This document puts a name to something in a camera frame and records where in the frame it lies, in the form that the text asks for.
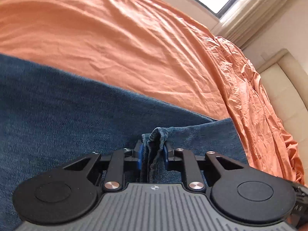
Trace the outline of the orange bed sheet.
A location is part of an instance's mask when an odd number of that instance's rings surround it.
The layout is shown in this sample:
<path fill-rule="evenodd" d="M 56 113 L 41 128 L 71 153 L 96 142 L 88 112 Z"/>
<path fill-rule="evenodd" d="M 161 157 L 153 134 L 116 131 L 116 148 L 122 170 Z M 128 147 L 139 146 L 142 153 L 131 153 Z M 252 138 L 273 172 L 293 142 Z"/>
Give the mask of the orange bed sheet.
<path fill-rule="evenodd" d="M 250 60 L 161 0 L 1 0 L 1 53 L 231 118 L 251 166 L 307 183 Z"/>

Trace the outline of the blue denim jeans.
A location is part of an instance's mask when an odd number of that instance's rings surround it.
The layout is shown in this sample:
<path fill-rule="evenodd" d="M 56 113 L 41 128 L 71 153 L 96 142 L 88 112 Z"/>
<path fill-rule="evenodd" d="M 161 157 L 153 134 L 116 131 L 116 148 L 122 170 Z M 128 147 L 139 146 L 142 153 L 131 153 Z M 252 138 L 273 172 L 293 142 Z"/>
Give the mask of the blue denim jeans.
<path fill-rule="evenodd" d="M 216 151 L 247 163 L 231 118 L 219 120 L 15 57 L 1 56 L 1 230 L 20 219 L 14 189 L 88 153 L 144 145 L 140 180 L 180 182 L 164 168 L 163 144 Z"/>

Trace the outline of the cream upholstered headboard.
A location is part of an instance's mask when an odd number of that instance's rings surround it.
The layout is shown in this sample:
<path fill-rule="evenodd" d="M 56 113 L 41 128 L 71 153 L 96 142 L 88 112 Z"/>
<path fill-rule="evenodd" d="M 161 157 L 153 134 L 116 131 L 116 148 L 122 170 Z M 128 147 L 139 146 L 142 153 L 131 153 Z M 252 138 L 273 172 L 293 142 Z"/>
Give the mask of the cream upholstered headboard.
<path fill-rule="evenodd" d="M 307 182 L 307 73 L 287 49 L 281 49 L 257 71 L 276 115 L 298 142 Z"/>

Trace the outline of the beige right curtain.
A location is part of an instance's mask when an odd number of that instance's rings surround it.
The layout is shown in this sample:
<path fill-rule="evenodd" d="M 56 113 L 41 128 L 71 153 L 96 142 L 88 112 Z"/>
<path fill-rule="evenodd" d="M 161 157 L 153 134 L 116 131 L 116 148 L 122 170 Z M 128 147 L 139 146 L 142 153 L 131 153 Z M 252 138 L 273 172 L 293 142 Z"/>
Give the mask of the beige right curtain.
<path fill-rule="evenodd" d="M 259 38 L 295 0 L 238 0 L 211 30 L 245 49 Z"/>

